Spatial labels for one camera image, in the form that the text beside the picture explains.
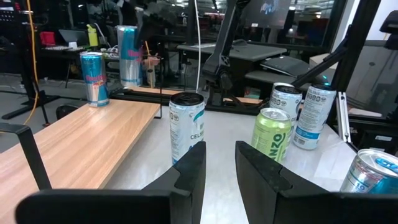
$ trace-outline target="pull tab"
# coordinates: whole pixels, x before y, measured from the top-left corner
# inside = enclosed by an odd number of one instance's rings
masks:
[[[393,172],[395,172],[396,174],[398,174],[398,166],[395,165],[394,163],[387,161],[385,159],[381,159],[381,158],[377,158],[376,163],[379,164],[380,166],[387,168]]]

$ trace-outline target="can lid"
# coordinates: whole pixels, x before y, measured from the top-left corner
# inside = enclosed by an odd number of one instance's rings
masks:
[[[320,89],[320,90],[334,91],[334,89],[331,86],[327,86],[327,85],[311,84],[311,86],[314,88]]]
[[[172,95],[170,101],[176,105],[193,106],[204,101],[204,97],[198,93],[177,93]]]
[[[264,108],[261,109],[260,113],[274,121],[290,121],[290,116],[285,111],[277,108]]]
[[[398,178],[398,158],[374,149],[362,149],[358,157],[372,169],[385,175]]]
[[[300,90],[298,90],[295,87],[291,87],[291,86],[279,85],[279,86],[276,86],[275,89],[278,91],[281,91],[282,93],[289,93],[289,94],[296,94],[296,95],[302,94],[302,92]]]
[[[100,52],[82,52],[80,53],[80,56],[84,58],[98,58],[102,57],[103,54]]]

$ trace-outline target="white table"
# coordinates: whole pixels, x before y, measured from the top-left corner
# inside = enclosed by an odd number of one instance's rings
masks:
[[[172,165],[169,108],[142,134],[106,186],[107,189],[142,189]],[[206,187],[202,223],[248,223],[235,168],[235,141],[250,142],[255,116],[205,112]],[[338,191],[355,156],[328,126],[314,151],[289,147],[283,165],[330,191]]]

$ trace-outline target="celsius can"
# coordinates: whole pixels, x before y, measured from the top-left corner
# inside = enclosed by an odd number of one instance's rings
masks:
[[[279,82],[276,82],[276,83],[272,84],[271,97],[272,97],[272,92],[275,90],[275,87],[277,87],[277,86],[290,86],[290,87],[294,87],[293,85],[288,84],[288,83],[279,83]]]
[[[177,93],[170,98],[170,138],[175,164],[204,138],[205,101],[198,93]]]
[[[102,53],[83,52],[80,54],[81,70],[86,83],[87,100],[90,106],[109,104],[106,86],[105,62]]]
[[[398,194],[398,158],[374,149],[359,150],[340,191]]]
[[[269,107],[278,108],[289,114],[290,120],[292,121],[292,129],[290,130],[289,137],[287,139],[287,145],[290,144],[290,138],[292,136],[294,127],[296,125],[297,115],[299,113],[299,108],[301,100],[303,99],[303,94],[300,90],[295,87],[278,85],[276,86],[271,94],[271,99],[269,100]]]
[[[138,29],[135,26],[117,26],[120,82],[130,88],[141,84],[141,43],[136,46]]]
[[[285,111],[264,108],[257,115],[251,146],[280,162],[287,147],[292,122]]]
[[[335,97],[336,91],[330,86],[312,84],[308,88],[293,138],[297,147],[308,150],[317,147]]]

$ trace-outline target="orange cable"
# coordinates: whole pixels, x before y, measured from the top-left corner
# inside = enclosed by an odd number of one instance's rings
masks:
[[[33,27],[32,11],[31,11],[31,8],[30,8],[30,0],[27,0],[27,10],[28,10],[28,15],[29,15],[30,34],[32,36],[33,71],[34,71],[34,75],[35,75],[35,81],[36,81],[37,84],[39,84],[39,79],[37,78],[37,68],[36,68],[35,30],[34,30],[34,27]],[[38,99],[39,99],[39,93],[36,90],[35,103],[33,104],[33,109],[30,112],[29,117],[24,122],[24,125],[29,122],[29,120],[31,119],[32,115],[34,114]]]

